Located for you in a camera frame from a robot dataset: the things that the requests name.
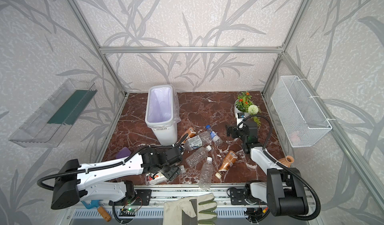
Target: white flower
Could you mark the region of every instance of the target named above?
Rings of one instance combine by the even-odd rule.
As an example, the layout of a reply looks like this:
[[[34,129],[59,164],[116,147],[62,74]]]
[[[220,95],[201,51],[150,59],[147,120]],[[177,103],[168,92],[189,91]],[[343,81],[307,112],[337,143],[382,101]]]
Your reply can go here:
[[[256,105],[252,104],[248,107],[248,113],[250,115],[255,115],[259,112],[259,107],[257,107]]]

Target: white trash can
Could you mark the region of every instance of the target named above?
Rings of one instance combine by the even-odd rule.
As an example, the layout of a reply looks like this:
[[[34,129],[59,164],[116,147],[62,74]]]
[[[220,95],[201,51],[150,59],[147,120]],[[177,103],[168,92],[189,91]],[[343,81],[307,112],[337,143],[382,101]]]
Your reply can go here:
[[[171,85],[153,86],[148,91],[145,122],[162,146],[177,142],[179,100]]]

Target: green sheet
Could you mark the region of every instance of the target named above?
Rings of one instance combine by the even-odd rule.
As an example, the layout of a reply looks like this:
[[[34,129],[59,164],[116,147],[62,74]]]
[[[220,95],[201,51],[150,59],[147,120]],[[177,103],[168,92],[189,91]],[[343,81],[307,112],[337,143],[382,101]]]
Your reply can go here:
[[[48,123],[62,124],[65,122],[65,124],[73,125],[96,92],[96,90],[76,90]]]

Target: leaf pattern wallpaper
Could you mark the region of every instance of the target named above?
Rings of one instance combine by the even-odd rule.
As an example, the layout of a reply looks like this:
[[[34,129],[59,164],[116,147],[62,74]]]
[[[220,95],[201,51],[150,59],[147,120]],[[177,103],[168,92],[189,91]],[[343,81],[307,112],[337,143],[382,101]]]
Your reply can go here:
[[[77,0],[101,46],[280,46],[301,0]],[[128,92],[262,90],[275,54],[116,54]]]
[[[384,182],[384,0],[313,0],[288,53]],[[384,224],[384,215],[331,134],[293,149],[266,93],[280,142],[320,196],[324,224]]]
[[[36,185],[67,160],[93,162],[124,95],[64,0],[0,0],[0,223],[54,224],[52,193]],[[97,93],[57,148],[22,148],[10,135],[68,78]]]

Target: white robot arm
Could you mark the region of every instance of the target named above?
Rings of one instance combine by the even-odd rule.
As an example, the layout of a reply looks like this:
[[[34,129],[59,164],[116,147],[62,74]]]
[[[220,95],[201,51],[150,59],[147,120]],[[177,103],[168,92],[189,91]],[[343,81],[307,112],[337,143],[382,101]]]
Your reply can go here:
[[[258,141],[258,126],[251,117],[262,117],[270,125],[270,131],[262,145]],[[262,115],[251,115],[244,118],[244,113],[236,116],[237,125],[227,127],[227,136],[240,138],[245,154],[250,154],[251,159],[267,175],[267,182],[248,182],[244,187],[245,201],[257,202],[259,200],[268,205],[274,216],[289,215],[299,220],[312,220],[320,213],[320,200],[310,185],[301,178],[300,171],[296,168],[288,168],[278,162],[266,149],[266,144],[272,133],[272,124],[268,118]],[[313,194],[316,209],[309,216],[308,202],[305,195],[304,185]]]
[[[143,173],[163,173],[172,180],[180,172],[178,164],[182,162],[181,141],[171,146],[146,146],[129,157],[93,164],[79,164],[78,160],[65,163],[58,174],[48,175],[37,184],[53,190],[51,209],[73,206],[84,200],[130,199],[134,196],[132,183],[105,182],[118,177]],[[43,181],[55,178],[55,185],[49,186]]]

